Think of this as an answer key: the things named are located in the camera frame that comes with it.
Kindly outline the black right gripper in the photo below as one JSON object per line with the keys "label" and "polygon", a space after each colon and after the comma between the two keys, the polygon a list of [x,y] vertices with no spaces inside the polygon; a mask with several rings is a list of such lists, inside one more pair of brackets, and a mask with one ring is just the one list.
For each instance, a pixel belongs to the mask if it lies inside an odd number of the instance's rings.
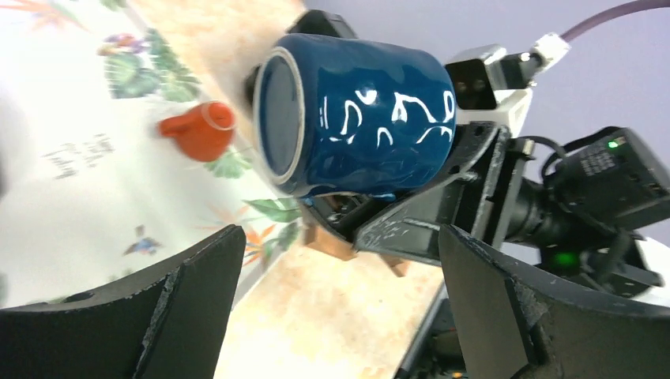
{"label": "black right gripper", "polygon": [[438,174],[394,202],[355,195],[337,208],[316,197],[300,207],[309,223],[354,250],[441,260],[472,378],[668,377],[668,308],[590,290],[491,247],[591,243],[590,224],[524,177],[537,144],[562,151],[546,137],[510,139],[510,128],[497,123],[459,125]]}

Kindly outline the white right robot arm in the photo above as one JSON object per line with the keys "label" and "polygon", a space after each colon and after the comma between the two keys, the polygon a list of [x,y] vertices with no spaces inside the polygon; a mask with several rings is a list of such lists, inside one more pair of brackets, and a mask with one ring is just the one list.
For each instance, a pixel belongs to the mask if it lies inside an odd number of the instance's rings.
{"label": "white right robot arm", "polygon": [[314,248],[343,242],[445,276],[398,378],[666,378],[669,286],[639,230],[669,217],[669,175],[628,128],[560,146],[524,176],[539,137],[457,128],[426,186],[386,203],[302,202]]}

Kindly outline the small orange cup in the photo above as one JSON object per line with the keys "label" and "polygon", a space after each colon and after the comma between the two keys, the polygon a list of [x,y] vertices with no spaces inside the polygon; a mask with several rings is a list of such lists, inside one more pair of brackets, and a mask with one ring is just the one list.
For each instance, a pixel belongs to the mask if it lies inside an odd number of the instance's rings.
{"label": "small orange cup", "polygon": [[201,103],[184,114],[166,118],[158,125],[162,137],[174,140],[179,150],[198,162],[218,159],[235,134],[235,115],[224,103]]}

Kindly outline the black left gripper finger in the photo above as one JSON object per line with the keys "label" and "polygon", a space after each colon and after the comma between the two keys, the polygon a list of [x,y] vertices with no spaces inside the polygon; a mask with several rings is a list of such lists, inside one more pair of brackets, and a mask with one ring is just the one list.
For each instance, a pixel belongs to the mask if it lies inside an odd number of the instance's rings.
{"label": "black left gripper finger", "polygon": [[246,236],[230,225],[132,275],[1,312],[4,378],[211,378]]}

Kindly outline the navy blue mug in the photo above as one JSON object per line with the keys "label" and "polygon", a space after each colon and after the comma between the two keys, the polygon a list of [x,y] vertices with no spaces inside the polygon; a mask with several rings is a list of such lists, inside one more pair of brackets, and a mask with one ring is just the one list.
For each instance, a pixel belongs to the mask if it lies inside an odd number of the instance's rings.
{"label": "navy blue mug", "polygon": [[427,184],[452,148],[456,110],[452,80],[431,54],[363,39],[287,34],[254,86],[265,174],[292,197]]}

